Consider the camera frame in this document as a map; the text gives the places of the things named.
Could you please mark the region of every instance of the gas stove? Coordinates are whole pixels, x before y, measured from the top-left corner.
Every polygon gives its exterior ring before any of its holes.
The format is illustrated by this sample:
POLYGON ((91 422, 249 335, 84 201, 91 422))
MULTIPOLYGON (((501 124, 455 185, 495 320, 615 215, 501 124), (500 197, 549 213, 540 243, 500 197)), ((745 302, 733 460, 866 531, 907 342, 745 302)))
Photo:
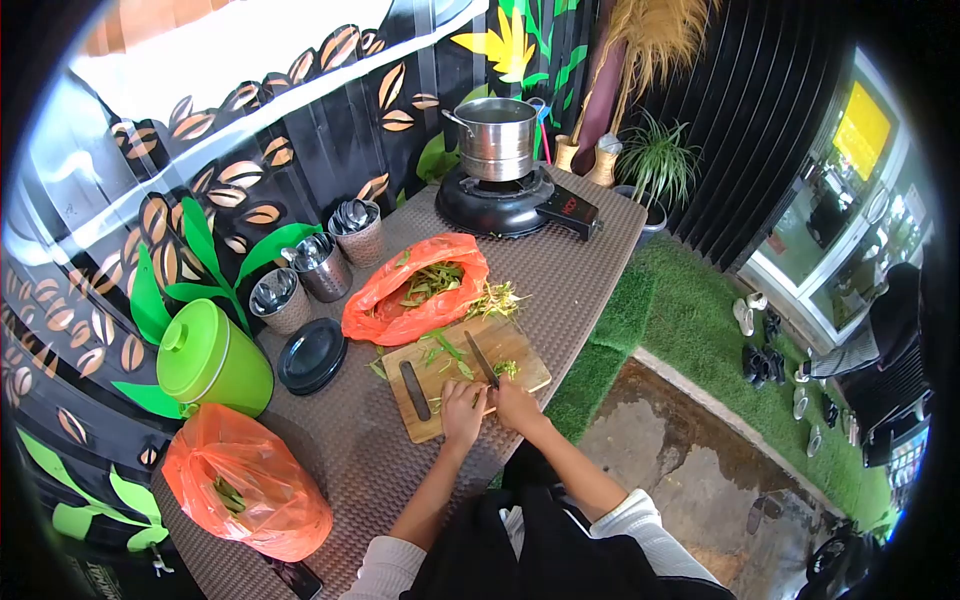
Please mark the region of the gas stove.
POLYGON ((518 180, 484 181, 458 165, 441 181, 436 207, 451 225, 476 235, 519 237, 554 221, 587 241, 603 228, 597 207, 557 185, 543 167, 518 180))

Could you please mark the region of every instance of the table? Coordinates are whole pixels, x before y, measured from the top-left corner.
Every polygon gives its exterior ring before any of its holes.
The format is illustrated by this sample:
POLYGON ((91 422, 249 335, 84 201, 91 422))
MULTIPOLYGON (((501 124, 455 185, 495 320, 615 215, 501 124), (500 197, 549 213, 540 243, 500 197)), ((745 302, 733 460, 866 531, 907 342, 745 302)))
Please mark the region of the table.
MULTIPOLYGON (((519 239, 477 240, 490 264, 489 281, 511 280, 519 296, 532 295, 518 311, 518 321, 553 375, 550 385, 537 393, 540 406, 549 402, 587 341, 646 222, 646 210, 639 204, 583 178, 548 169, 559 185, 600 209, 604 229, 589 242, 552 223, 519 239)), ((421 239, 450 230, 434 209, 437 189, 428 185, 384 220, 384 261, 421 239)), ((314 301, 314 317, 339 320, 349 296, 373 271, 353 269, 350 293, 331 304, 314 301)), ((286 340, 264 332, 257 341, 276 368, 286 340)), ((410 442, 390 385, 366 367, 375 358, 373 344, 351 341, 344 366, 329 385, 312 396, 292 396, 277 382, 259 418, 287 443, 333 510, 333 531, 304 561, 324 580, 322 598, 338 598, 353 583, 367 544, 389 531, 440 450, 440 439, 410 442)), ((484 420, 457 479, 452 504, 484 490, 519 442, 519 436, 500 427, 496 419, 484 420)), ((245 544, 215 538, 184 515, 159 468, 153 491, 174 544, 207 598, 296 600, 256 552, 245 544)))

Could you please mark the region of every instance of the wooden cutting board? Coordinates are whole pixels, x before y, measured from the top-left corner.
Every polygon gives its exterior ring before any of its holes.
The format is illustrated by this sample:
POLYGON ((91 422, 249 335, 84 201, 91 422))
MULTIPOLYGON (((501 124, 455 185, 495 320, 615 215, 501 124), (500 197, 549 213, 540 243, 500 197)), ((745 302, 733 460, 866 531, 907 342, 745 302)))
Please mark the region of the wooden cutting board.
MULTIPOLYGON (((550 372, 531 346, 527 336, 516 325, 500 317, 487 317, 486 319, 476 317, 444 331, 446 340, 463 353, 464 362, 473 371, 474 381, 486 382, 487 377, 480 369, 473 352, 470 351, 466 336, 467 331, 473 336, 474 341, 483 351, 491 367, 503 360, 516 361, 519 371, 516 372, 515 382, 528 392, 534 392, 550 383, 550 372)), ((425 353, 439 347, 440 343, 437 340, 427 339, 395 350, 383 357, 383 370, 390 381, 391 389, 394 391, 403 424, 406 425, 407 433, 410 434, 410 439, 414 444, 422 444, 428 440, 433 440, 444 430, 440 415, 429 412, 429 405, 433 405, 435 402, 427 403, 425 410, 421 407, 420 411, 425 416, 428 415, 429 418, 426 420, 420 418, 414 400, 407 392, 400 365, 409 362, 413 367, 413 373, 423 390, 424 398, 440 397, 444 382, 447 379, 467 380, 457 369, 456 362, 447 365, 447 359, 450 358, 447 352, 441 352, 429 366, 426 365, 425 353)))

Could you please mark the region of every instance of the plant pot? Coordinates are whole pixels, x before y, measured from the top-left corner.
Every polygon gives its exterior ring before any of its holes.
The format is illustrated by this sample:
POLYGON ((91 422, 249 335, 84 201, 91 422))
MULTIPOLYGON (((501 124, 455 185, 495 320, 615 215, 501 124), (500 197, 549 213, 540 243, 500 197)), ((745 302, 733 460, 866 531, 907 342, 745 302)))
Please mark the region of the plant pot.
MULTIPOLYGON (((613 188, 614 192, 627 199, 634 196, 634 190, 636 190, 636 188, 632 185, 616 185, 613 188)), ((663 204, 661 204, 660 201, 651 201, 650 194, 643 192, 643 196, 640 197, 640 203, 647 207, 647 223, 643 226, 640 239, 636 241, 634 252, 646 246, 647 242, 649 242, 658 231, 663 231, 666 227, 666 210, 663 209, 663 204)))

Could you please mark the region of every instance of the glass door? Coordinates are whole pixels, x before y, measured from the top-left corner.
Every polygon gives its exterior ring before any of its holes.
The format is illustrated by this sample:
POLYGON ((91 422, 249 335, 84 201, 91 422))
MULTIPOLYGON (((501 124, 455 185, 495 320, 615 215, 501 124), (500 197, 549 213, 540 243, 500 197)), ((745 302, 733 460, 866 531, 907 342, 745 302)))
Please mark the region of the glass door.
POLYGON ((884 291, 887 269, 919 256, 928 235, 927 184, 917 183, 924 163, 893 94, 859 49, 837 94, 833 106, 842 109, 826 117, 828 135, 810 149, 793 202, 748 261, 834 343, 884 291))

